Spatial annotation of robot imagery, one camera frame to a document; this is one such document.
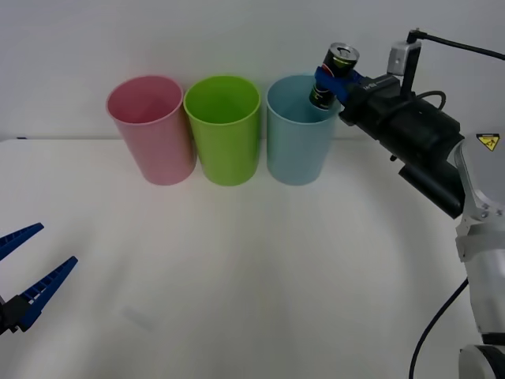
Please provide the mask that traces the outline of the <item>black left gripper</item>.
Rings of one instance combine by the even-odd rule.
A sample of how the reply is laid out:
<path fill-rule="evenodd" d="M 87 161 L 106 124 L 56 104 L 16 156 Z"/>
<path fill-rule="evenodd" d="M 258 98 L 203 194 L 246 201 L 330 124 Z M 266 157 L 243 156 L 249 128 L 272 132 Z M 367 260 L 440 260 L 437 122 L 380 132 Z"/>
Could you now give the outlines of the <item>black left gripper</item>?
<path fill-rule="evenodd" d="M 9 256 L 42 229 L 44 226 L 41 223 L 35 223 L 2 236 L 0 238 L 0 260 L 2 261 Z M 77 262 L 77 258 L 72 256 L 20 295 L 14 296 L 7 302 L 2 302 L 0 335 L 8 330 L 15 333 L 18 329 L 22 332 L 30 329 Z"/>

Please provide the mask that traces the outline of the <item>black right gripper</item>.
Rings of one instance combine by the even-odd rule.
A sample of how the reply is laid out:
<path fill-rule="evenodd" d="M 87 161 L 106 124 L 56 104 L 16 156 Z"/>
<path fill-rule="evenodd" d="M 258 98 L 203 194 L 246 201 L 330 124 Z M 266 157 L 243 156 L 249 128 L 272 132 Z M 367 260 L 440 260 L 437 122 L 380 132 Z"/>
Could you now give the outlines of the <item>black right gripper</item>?
<path fill-rule="evenodd" d="M 372 79 L 352 69 L 343 77 L 334 77 L 322 66 L 315 72 L 314 104 L 343 105 L 341 119 L 358 126 L 373 138 L 412 138 L 415 126 L 410 111 L 415 93 L 404 92 L 399 80 L 391 75 Z"/>

